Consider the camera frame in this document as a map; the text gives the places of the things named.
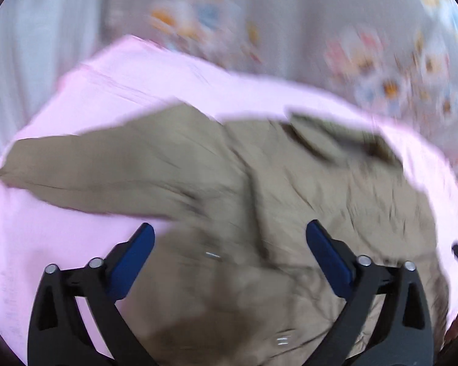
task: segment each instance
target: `pink tablecloth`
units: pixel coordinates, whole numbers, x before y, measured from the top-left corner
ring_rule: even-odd
[[[193,57],[160,50],[127,36],[66,75],[56,96],[16,139],[74,134],[112,126],[136,114],[182,99],[209,116],[285,119],[287,109],[333,118],[381,133],[401,156],[409,181],[426,192],[436,218],[438,254],[450,284],[448,323],[458,312],[458,185],[444,157],[418,135],[373,118],[338,97],[281,80],[228,74]],[[44,267],[85,265],[125,241],[146,219],[98,216],[56,208],[27,191],[0,182],[0,334],[26,361],[30,311]],[[150,220],[157,234],[166,222]],[[91,317],[87,329],[98,350],[108,353]]]

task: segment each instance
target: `silver screw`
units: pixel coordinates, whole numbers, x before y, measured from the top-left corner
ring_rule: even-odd
[[[47,274],[52,274],[53,272],[56,272],[56,270],[57,270],[57,265],[56,264],[49,264],[44,269],[44,272],[47,273]]]
[[[102,265],[104,265],[104,259],[101,259],[100,257],[96,257],[94,259],[91,259],[88,262],[88,266],[90,268],[98,268],[98,267],[101,267]]]
[[[360,265],[368,267],[369,265],[372,265],[372,259],[370,259],[368,256],[365,256],[365,255],[358,256],[358,263]]]
[[[412,261],[406,261],[404,263],[404,267],[406,270],[409,271],[415,271],[416,270],[416,265]]]

